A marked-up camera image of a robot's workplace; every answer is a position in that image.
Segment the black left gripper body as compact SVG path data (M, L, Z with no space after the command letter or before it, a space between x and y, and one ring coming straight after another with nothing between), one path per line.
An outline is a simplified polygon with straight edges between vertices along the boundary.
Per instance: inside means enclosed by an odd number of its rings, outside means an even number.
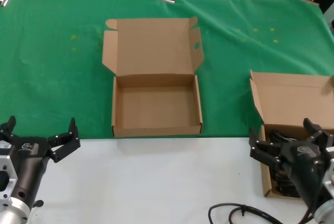
M19 137L10 135L9 143L14 152L14 167L17 182L11 194L33 208L41 180L50 159L51 146L44 137Z

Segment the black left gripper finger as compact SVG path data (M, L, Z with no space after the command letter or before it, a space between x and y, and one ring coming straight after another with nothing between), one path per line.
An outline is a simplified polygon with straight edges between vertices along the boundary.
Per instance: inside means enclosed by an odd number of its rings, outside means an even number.
M60 162L80 148L80 137L75 118L71 118L67 133L51 136L47 138L47 142L50 146L49 156L54 163Z
M16 118L12 115L9 120L1 124L0 136L1 141L5 141L9 144L13 142L13 130L16 126Z

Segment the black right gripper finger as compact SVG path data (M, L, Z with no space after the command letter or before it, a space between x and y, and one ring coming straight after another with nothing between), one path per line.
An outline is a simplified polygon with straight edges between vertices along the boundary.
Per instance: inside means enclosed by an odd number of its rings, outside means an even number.
M281 169L281 143L262 141L253 128L249 129L250 157L271 169Z
M312 123L309 118L304 119L303 126L308 132L308 137L302 141L302 146L307 150L311 150L315 154L324 154L327 148L333 147L333 133Z

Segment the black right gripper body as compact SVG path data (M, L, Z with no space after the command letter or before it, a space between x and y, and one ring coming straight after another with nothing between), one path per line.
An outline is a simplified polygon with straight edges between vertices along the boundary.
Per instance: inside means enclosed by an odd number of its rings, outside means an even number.
M325 163L319 146L306 141L282 145L281 166L308 208L317 209L327 199L322 186Z

